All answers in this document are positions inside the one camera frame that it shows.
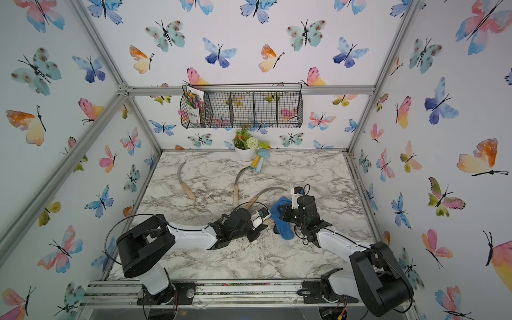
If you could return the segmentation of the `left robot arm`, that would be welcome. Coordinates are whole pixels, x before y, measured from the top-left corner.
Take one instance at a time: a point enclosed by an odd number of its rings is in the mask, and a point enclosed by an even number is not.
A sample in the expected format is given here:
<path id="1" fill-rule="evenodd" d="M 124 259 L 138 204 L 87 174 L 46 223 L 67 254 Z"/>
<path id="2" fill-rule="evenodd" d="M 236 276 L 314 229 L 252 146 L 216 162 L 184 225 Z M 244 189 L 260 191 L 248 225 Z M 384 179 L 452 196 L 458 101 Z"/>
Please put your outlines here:
<path id="1" fill-rule="evenodd" d="M 202 249 L 212 251 L 227 247 L 233 240 L 253 242 L 267 228 L 271 214 L 266 207 L 256 213 L 242 207 L 202 227 L 169 222 L 164 215 L 148 214 L 147 219 L 116 241 L 119 262 L 126 278 L 137 278 L 148 295 L 169 301 L 176 289 L 160 260 L 170 250 Z"/>

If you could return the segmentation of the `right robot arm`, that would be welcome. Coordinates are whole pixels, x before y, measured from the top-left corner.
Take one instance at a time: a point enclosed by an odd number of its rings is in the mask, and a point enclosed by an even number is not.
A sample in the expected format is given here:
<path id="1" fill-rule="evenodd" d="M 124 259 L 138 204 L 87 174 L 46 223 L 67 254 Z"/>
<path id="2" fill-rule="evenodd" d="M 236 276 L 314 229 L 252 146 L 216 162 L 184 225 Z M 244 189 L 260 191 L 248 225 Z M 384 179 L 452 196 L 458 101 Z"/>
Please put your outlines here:
<path id="1" fill-rule="evenodd" d="M 318 214 L 315 198 L 294 195 L 291 204 L 280 205 L 277 212 L 281 221 L 296 226 L 307 244 L 350 262 L 351 273 L 343 276 L 340 271 L 327 276 L 328 288 L 336 295 L 344 295 L 344 289 L 357 288 L 359 299 L 368 311 L 381 317 L 408 302 L 413 304 L 413 288 L 402 271 L 392 250 L 384 242 L 366 243 L 337 230 Z"/>

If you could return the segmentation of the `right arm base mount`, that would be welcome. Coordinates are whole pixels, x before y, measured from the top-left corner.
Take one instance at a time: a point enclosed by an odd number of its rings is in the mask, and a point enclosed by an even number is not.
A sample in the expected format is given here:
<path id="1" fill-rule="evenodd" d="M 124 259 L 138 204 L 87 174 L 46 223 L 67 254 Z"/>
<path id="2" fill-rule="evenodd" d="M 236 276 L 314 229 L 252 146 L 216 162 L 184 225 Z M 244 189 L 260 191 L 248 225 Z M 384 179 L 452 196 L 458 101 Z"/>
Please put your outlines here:
<path id="1" fill-rule="evenodd" d="M 297 291 L 305 304 L 358 303 L 359 292 L 352 272 L 335 268 L 319 279 L 303 281 Z"/>

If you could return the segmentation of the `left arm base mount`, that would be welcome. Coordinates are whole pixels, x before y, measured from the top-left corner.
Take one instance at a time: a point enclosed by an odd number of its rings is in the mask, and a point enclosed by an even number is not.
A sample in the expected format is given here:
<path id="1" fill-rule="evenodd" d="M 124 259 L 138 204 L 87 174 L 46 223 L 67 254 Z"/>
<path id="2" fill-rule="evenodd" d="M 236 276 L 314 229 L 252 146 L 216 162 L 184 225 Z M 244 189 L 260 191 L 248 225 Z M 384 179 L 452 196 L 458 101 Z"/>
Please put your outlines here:
<path id="1" fill-rule="evenodd" d="M 195 297 L 196 283 L 173 281 L 160 293 L 150 294 L 145 285 L 137 295 L 137 305 L 191 305 Z"/>

